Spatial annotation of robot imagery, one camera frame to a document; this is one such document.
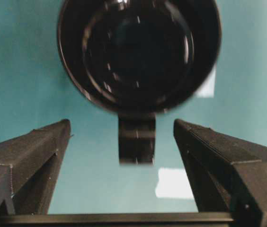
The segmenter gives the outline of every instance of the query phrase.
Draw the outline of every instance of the white patch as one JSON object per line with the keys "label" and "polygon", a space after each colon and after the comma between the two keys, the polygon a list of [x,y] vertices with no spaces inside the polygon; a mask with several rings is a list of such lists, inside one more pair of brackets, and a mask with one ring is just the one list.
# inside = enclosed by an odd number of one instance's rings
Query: white patch
{"label": "white patch", "polygon": [[216,66],[213,67],[205,82],[195,92],[195,95],[198,98],[214,98],[215,78]]}
{"label": "white patch", "polygon": [[194,198],[184,169],[160,168],[159,182],[155,192],[158,198]]}

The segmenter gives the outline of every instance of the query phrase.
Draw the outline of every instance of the teal background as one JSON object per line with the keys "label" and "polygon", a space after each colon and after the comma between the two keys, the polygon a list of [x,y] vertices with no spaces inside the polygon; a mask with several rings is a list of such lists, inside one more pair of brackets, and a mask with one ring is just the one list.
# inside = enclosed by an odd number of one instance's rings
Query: teal background
{"label": "teal background", "polygon": [[215,97],[192,98],[157,118],[153,167],[120,167],[117,117],[68,79],[56,47],[61,0],[0,0],[0,141],[62,118],[72,122],[51,213],[196,211],[158,199],[158,169],[183,168],[176,118],[267,146],[267,0],[218,0],[223,40]]}

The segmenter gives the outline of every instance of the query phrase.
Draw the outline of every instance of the white paper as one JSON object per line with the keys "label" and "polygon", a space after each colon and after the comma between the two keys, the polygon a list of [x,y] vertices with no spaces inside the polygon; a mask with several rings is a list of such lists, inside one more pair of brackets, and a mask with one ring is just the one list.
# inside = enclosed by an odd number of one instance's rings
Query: white paper
{"label": "white paper", "polygon": [[184,169],[159,169],[159,182],[156,187],[158,198],[193,199],[192,190]]}
{"label": "white paper", "polygon": [[213,67],[211,73],[208,75],[205,82],[196,91],[195,93],[196,97],[214,98],[215,77],[216,77],[216,66]]}

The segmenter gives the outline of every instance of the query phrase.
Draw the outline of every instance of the teal wall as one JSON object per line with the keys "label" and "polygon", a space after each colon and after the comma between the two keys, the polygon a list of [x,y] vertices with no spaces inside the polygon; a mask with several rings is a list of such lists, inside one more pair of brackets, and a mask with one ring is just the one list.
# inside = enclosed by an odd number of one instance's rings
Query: teal wall
{"label": "teal wall", "polygon": [[218,0],[223,42],[215,97],[192,98],[158,117],[153,167],[119,166],[117,117],[68,79],[56,48],[60,5],[0,0],[0,141],[62,118],[72,122],[51,213],[196,211],[193,200],[155,195],[160,168],[183,168],[176,118],[267,146],[267,0]]}

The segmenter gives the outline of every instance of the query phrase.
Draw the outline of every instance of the black mug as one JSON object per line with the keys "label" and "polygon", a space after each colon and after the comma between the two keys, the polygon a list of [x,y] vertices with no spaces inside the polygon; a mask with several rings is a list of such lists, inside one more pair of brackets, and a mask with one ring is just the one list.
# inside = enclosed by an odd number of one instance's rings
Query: black mug
{"label": "black mug", "polygon": [[121,163],[152,163],[155,115],[187,100],[221,45],[214,0],[66,0],[64,67],[81,93],[119,116]]}

